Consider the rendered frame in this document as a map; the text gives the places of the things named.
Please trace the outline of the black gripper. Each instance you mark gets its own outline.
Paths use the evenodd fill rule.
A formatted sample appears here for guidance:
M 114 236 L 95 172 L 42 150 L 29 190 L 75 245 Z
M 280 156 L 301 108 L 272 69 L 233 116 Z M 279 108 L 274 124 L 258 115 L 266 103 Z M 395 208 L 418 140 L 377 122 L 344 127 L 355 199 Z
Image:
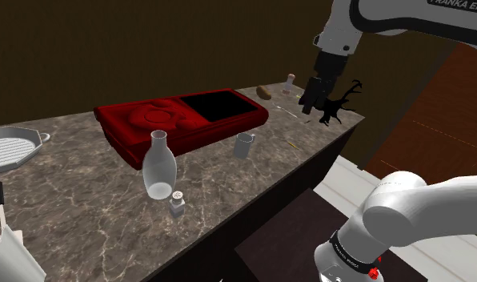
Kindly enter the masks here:
M 299 99 L 299 105 L 303 106 L 303 114 L 309 115 L 311 113 L 318 95 L 327 96 L 333 91 L 347 61 L 348 57 L 344 55 L 331 54 L 322 50 L 318 53 L 314 65 L 316 76 L 309 79 L 306 91 Z

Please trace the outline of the thin silver fork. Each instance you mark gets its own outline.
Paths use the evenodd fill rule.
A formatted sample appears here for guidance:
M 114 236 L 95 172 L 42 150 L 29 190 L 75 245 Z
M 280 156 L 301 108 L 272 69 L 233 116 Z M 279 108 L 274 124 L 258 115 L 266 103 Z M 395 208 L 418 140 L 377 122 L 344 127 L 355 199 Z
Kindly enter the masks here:
M 273 105 L 274 107 L 276 107 L 277 109 L 279 109 L 279 110 L 285 111 L 287 114 L 293 116 L 294 118 L 297 118 L 297 119 L 299 118 L 297 115 L 295 115 L 295 114 L 289 112 L 287 109 L 285 109 L 285 108 L 283 108 L 283 107 L 281 107 L 281 106 L 279 106 L 279 105 L 277 105 L 277 104 L 275 104 L 275 103 L 272 103 L 272 105 Z

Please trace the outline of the black antler figure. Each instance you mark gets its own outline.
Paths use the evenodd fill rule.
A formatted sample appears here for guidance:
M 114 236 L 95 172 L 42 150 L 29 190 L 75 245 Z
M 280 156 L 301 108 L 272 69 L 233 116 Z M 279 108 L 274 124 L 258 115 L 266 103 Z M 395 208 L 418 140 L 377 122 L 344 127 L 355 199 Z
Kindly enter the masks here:
M 320 123 L 324 123 L 326 126 L 329 126 L 331 118 L 335 118 L 339 123 L 342 123 L 342 121 L 338 117 L 338 111 L 348 111 L 349 109 L 343 106 L 344 103 L 348 102 L 347 96 L 349 94 L 359 93 L 356 88 L 363 87 L 362 83 L 358 79 L 354 79 L 353 83 L 354 85 L 349 90 L 347 90 L 340 99 L 325 99 L 324 104 L 321 107 L 317 107 L 317 110 L 323 112 L 323 116 L 319 120 Z

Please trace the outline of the small brown-capped shaker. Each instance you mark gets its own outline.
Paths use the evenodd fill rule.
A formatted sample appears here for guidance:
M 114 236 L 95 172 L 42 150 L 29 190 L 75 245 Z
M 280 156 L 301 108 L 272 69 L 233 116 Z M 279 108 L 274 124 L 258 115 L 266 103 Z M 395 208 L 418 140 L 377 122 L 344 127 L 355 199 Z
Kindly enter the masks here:
M 282 90 L 282 93 L 284 93 L 285 95 L 290 94 L 291 88 L 293 87 L 294 80 L 295 80 L 295 75 L 294 74 L 289 74 L 287 76 L 287 80 L 284 84 L 284 88 Z

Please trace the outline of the grey cup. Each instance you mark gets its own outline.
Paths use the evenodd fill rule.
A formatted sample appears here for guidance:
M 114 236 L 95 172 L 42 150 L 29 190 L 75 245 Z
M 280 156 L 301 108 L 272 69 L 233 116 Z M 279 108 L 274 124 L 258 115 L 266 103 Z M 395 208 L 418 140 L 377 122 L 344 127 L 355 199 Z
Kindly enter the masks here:
M 237 134 L 234 144 L 234 156 L 239 159 L 245 159 L 254 141 L 255 134 L 248 134 L 246 132 Z

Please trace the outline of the red media player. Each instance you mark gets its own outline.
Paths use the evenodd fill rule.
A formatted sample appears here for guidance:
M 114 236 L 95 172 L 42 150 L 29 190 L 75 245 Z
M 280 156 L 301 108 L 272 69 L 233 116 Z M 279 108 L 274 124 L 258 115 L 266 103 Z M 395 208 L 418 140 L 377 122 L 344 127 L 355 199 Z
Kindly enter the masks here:
M 268 110 L 227 88 L 94 109 L 110 145 L 135 170 L 142 168 L 150 133 L 167 133 L 173 155 L 205 147 L 263 125 Z

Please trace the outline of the clear glass bottle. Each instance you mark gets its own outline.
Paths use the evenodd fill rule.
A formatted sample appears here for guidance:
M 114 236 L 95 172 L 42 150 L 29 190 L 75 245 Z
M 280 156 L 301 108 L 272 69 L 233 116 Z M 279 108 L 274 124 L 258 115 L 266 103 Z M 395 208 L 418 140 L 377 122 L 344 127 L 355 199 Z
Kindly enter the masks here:
M 146 192 L 152 199 L 166 199 L 173 191 L 177 175 L 175 157 L 167 146 L 167 133 L 150 133 L 151 145 L 142 161 L 142 177 Z

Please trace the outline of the small glass salt shaker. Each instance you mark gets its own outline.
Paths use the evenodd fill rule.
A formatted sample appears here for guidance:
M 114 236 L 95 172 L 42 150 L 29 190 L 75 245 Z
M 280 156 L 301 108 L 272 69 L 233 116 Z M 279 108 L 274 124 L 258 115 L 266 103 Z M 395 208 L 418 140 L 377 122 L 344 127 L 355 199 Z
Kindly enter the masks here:
M 185 200 L 181 191 L 174 191 L 170 199 L 170 213 L 174 218 L 181 216 L 185 210 Z

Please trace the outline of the grey grill pan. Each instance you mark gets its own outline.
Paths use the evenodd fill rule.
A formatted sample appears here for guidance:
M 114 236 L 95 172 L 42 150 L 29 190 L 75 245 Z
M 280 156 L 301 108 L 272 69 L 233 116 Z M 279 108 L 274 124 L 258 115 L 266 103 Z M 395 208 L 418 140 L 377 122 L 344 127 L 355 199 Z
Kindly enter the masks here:
M 24 127 L 0 127 L 0 173 L 14 170 L 36 155 L 50 134 Z

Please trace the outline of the white jug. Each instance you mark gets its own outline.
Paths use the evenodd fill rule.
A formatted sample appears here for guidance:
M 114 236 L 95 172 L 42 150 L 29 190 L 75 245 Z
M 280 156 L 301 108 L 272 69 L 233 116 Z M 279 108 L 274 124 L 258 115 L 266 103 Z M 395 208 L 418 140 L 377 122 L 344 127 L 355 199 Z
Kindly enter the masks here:
M 6 225 L 0 235 L 0 282 L 44 282 L 46 273 Z

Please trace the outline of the black-handled kitchen tool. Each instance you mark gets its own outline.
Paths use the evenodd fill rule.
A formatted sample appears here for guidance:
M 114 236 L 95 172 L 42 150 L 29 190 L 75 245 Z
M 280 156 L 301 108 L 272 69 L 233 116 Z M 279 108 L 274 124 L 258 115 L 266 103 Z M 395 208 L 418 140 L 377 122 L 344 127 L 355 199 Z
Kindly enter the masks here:
M 0 225 L 1 229 L 3 230 L 6 226 L 6 215 L 4 211 L 4 190 L 3 190 L 3 183 L 0 181 Z

